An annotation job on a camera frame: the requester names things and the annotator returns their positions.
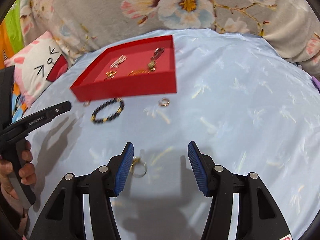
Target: mattress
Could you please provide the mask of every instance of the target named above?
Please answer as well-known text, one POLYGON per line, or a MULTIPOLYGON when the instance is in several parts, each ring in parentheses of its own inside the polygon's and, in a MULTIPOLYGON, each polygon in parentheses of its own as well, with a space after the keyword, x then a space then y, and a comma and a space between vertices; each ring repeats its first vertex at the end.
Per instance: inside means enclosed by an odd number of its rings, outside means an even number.
MULTIPOLYGON (((192 140, 232 173, 258 173, 293 239, 311 224, 320 209, 320 95, 311 77, 253 35, 159 30, 108 47, 170 34, 177 94, 123 98, 124 111, 116 120, 94 125, 91 114, 104 101, 84 107, 69 87, 103 48, 81 57, 27 111, 72 103, 71 111, 28 137, 38 176, 29 233, 66 173, 90 174, 120 154, 128 141, 148 172, 142 178, 129 176, 124 191, 111 198, 123 240, 201 238, 211 198, 199 191, 188 160, 192 140), (160 108, 164 96, 170 105, 160 108)), ((86 234, 92 240, 88 196, 84 200, 86 234)), ((235 195, 230 240, 236 235, 237 209, 235 195)))

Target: red box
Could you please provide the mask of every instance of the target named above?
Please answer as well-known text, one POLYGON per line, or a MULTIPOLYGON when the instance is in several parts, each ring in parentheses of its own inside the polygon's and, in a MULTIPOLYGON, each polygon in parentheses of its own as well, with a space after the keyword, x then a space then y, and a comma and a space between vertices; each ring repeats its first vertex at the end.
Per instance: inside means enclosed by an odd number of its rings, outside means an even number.
POLYGON ((102 52, 72 84, 72 92, 80 102, 138 95, 176 93, 174 44, 172 35, 121 44, 102 52), (147 64, 157 48, 164 48, 156 60, 156 70, 128 76, 133 70, 148 70, 147 64), (127 59, 118 68, 111 64, 121 55, 127 59), (114 78, 105 79, 115 70, 114 78))

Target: cartoon face pillow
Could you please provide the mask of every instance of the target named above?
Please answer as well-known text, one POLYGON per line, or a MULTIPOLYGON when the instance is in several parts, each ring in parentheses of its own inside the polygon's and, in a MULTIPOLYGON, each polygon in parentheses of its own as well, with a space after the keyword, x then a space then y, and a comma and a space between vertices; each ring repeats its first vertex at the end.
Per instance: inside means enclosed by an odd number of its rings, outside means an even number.
POLYGON ((4 63, 7 67, 15 65, 14 79, 28 108, 71 65, 50 32, 44 33, 4 63))

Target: blue gripper pad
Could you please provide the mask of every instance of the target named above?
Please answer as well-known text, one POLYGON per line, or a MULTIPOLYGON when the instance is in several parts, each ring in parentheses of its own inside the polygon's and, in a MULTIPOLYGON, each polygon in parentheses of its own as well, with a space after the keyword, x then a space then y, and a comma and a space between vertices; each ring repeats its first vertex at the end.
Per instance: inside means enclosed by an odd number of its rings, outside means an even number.
POLYGON ((133 154, 134 154, 133 144, 130 143, 129 147, 127 148, 127 151, 124 154, 124 158, 122 159, 122 162, 119 166, 118 172, 116 174, 115 189, 113 190, 113 192, 117 196, 124 189, 124 185, 127 180, 129 170, 132 164, 133 154))
POLYGON ((192 142, 190 142, 188 145, 188 157, 193 169, 193 173, 196 177, 199 190, 203 192, 204 196, 207 196, 209 193, 208 176, 202 166, 202 163, 192 142))

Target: silver screw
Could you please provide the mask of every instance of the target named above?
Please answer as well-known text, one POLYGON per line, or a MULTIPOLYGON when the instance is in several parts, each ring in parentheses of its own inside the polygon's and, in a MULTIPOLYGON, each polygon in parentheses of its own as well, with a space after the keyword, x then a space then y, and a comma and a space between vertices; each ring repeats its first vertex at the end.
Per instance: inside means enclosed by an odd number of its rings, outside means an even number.
POLYGON ((68 173, 68 174, 66 174, 66 175, 64 176, 64 178, 65 178, 66 180, 71 180, 71 179, 73 178, 73 175, 72 175, 71 173, 68 173))
POLYGON ((217 172, 222 172, 223 171, 223 167, 220 166, 220 165, 217 165, 214 167, 214 170, 217 171, 217 172))
POLYGON ((99 168, 99 171, 100 171, 101 173, 105 173, 105 172, 108 171, 108 167, 107 167, 107 166, 101 166, 101 167, 99 168))
POLYGON ((251 179, 257 179, 257 178, 258 178, 257 173, 254 173, 254 172, 251 172, 251 173, 249 174, 249 176, 250 176, 251 179))

